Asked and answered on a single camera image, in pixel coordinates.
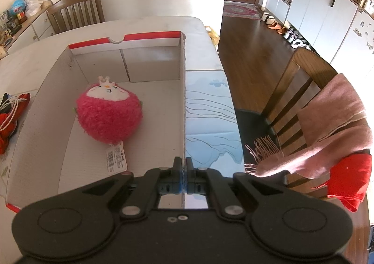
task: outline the barcode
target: barcode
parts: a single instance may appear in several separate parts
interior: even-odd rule
[[[113,151],[108,153],[108,166],[112,167],[115,164],[113,159]]]

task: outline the pink plush toy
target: pink plush toy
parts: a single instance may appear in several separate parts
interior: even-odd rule
[[[99,76],[99,83],[77,100],[78,121],[94,139],[117,144],[128,138],[143,117],[138,97]]]

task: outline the yellow plastic bag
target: yellow plastic bag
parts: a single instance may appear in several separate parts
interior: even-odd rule
[[[218,43],[219,43],[219,36],[217,32],[214,31],[211,26],[205,26],[205,29],[208,32],[208,35],[212,40],[213,46],[217,48]]]

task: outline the chair backrest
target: chair backrest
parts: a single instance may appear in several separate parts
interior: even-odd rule
[[[323,60],[320,56],[316,53],[307,50],[305,48],[298,48],[295,50],[293,55],[291,56],[286,69],[284,70],[276,88],[274,89],[272,95],[270,96],[269,101],[267,102],[264,110],[262,111],[262,115],[266,118],[269,117],[270,113],[274,110],[276,104],[281,100],[282,96],[287,91],[288,87],[290,86],[292,80],[294,79],[297,71],[299,69],[303,69],[309,79],[302,85],[302,87],[295,93],[292,99],[286,104],[286,106],[282,109],[282,111],[275,117],[275,119],[271,122],[271,126],[273,127],[276,123],[278,123],[290,109],[298,102],[298,100],[302,97],[308,87],[311,85],[312,82],[320,88],[323,89],[332,78],[337,75],[335,69]],[[277,136],[280,137],[282,134],[287,132],[291,127],[294,126],[298,122],[297,115],[295,114],[278,132]],[[298,139],[302,137],[302,130],[299,130],[295,134],[293,134],[287,141],[285,141],[280,147],[285,148]],[[306,147],[306,144],[302,145],[296,151],[300,151]]]
[[[86,25],[97,24],[96,14],[100,22],[105,21],[100,0],[59,0],[47,9],[48,18],[56,34]]]

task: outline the white cable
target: white cable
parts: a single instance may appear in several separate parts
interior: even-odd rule
[[[11,99],[14,101],[14,104],[13,104],[13,107],[12,107],[12,110],[11,112],[9,113],[8,117],[2,122],[2,124],[0,125],[0,131],[3,131],[5,130],[10,123],[12,123],[12,120],[14,118],[14,115],[16,114],[16,111],[18,109],[18,105],[19,105],[19,102],[22,102],[22,101],[25,101],[26,98],[17,98],[16,96],[11,96],[9,97],[1,106],[0,106],[0,110],[5,108],[6,106],[8,105],[11,105]]]

